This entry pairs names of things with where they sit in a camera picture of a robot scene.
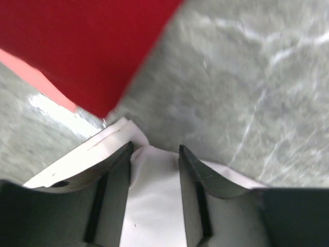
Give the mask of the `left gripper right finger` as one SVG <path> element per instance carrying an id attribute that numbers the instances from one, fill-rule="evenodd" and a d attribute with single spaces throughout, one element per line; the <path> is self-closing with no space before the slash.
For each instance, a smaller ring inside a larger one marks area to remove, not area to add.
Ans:
<path id="1" fill-rule="evenodd" d="M 188 246 L 328 246 L 328 190 L 244 188 L 179 147 Z"/>

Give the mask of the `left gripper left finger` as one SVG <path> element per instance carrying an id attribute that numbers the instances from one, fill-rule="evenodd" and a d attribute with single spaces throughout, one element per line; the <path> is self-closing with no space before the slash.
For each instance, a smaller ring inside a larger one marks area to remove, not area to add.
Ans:
<path id="1" fill-rule="evenodd" d="M 50 187 L 1 180 L 1 246 L 119 246 L 133 144 Z"/>

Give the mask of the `white t shirt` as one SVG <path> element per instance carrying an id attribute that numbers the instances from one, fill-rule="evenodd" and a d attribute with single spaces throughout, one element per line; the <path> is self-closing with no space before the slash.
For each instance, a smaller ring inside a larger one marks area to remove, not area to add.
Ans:
<path id="1" fill-rule="evenodd" d="M 109 157 L 132 142 L 131 185 L 121 246 L 186 246 L 178 153 L 150 145 L 130 120 L 121 118 L 25 182 L 50 187 Z"/>

